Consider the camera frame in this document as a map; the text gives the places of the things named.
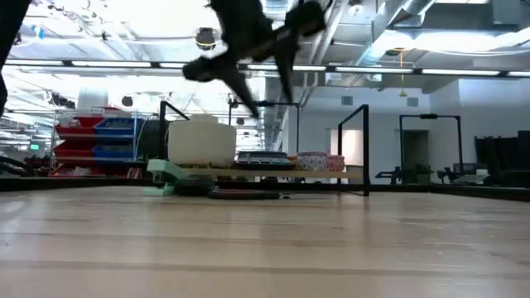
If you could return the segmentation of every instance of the wooden floor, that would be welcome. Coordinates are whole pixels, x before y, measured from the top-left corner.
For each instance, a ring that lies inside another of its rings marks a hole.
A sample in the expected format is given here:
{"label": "wooden floor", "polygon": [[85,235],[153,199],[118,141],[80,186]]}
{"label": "wooden floor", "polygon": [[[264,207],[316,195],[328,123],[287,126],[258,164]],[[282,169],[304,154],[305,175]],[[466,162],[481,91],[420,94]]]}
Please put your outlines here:
{"label": "wooden floor", "polygon": [[530,204],[0,194],[0,297],[525,297]]}

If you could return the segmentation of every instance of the ceiling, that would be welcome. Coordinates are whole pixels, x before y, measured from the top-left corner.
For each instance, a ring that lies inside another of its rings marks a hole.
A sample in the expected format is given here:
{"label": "ceiling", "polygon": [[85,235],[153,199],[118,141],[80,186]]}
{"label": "ceiling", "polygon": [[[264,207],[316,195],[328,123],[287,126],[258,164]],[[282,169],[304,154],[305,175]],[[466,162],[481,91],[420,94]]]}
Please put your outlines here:
{"label": "ceiling", "polygon": [[[295,2],[262,0],[265,13],[275,21],[274,26],[282,24],[283,16],[296,5]],[[327,5],[327,0],[320,2],[323,6]],[[517,33],[530,25],[530,4],[518,0],[522,16],[517,18],[517,24],[493,26],[493,23],[488,25],[484,21],[485,12],[492,9],[492,3],[469,4],[464,0],[450,1],[451,4],[446,4],[446,0],[438,2],[427,11],[422,29],[397,29],[401,35],[391,46],[406,48],[402,60],[399,55],[385,55],[383,51],[373,66],[399,67],[402,61],[406,67],[417,68],[530,69],[530,43],[522,41],[513,45],[504,42],[499,43],[501,47],[489,46],[489,43],[500,42],[495,37]],[[194,36],[199,28],[221,30],[214,12],[205,8],[206,0],[37,0],[34,3],[36,5],[31,6],[21,28],[22,43],[12,48],[9,59],[182,62],[200,55],[218,55],[226,50],[223,42],[216,44],[212,51],[200,50],[195,44]],[[351,8],[356,3],[360,6]],[[383,6],[383,0],[334,0],[328,11],[328,29],[321,35],[301,41],[296,63],[358,65],[364,54],[378,44],[380,38],[374,35],[373,23],[377,23],[384,8],[388,9]],[[461,28],[473,30],[464,35],[440,34],[462,33]],[[530,39],[530,32],[525,34]],[[281,97],[277,96],[277,84],[274,88],[270,84],[275,80],[274,73],[254,72],[249,76],[252,78],[248,83],[257,99],[278,100]],[[8,114],[0,122],[4,131],[20,126],[40,125],[46,128],[50,125],[47,123],[52,122],[53,114],[41,112],[51,112],[56,108],[48,104],[50,92],[75,101],[80,89],[92,84],[104,86],[110,103],[120,108],[125,109],[121,105],[124,95],[135,98],[135,104],[130,109],[147,113],[155,113],[160,100],[165,99],[186,113],[212,113],[228,122],[226,101],[230,90],[220,82],[198,84],[185,81],[179,72],[102,69],[59,72],[46,67],[31,70],[6,68],[4,77],[10,92],[7,108],[39,112],[25,118],[26,121],[22,121],[20,116]],[[407,84],[420,93],[429,93],[439,80],[443,83],[447,79],[418,77],[408,79]],[[332,89],[362,86],[386,89],[401,87],[402,83],[399,78],[390,76],[373,81],[359,75],[354,83],[351,82],[353,80],[347,77],[318,79],[309,96],[311,104],[324,108],[327,103],[321,95]],[[304,91],[308,86],[307,82],[298,84],[297,94],[307,94]],[[237,117],[247,119],[245,129],[253,128],[248,136],[245,134],[242,137],[238,143],[240,147],[258,149],[270,145],[279,133],[282,111],[282,108],[263,111],[260,121],[251,121],[244,108],[234,111]],[[0,146],[12,137],[16,136],[4,133],[0,136]]]}

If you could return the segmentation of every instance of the red storage bin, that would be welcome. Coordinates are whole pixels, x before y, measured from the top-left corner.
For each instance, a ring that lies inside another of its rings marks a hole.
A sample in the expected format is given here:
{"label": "red storage bin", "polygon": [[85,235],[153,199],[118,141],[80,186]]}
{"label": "red storage bin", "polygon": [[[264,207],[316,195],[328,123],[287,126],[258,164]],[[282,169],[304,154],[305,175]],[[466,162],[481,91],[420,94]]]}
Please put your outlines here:
{"label": "red storage bin", "polygon": [[62,127],[55,125],[55,129],[59,137],[64,134],[89,134],[94,135],[96,132],[94,127],[104,120],[103,117],[74,117],[79,120],[80,127]]}
{"label": "red storage bin", "polygon": [[63,142],[53,149],[57,159],[65,157],[92,157],[93,142]]}

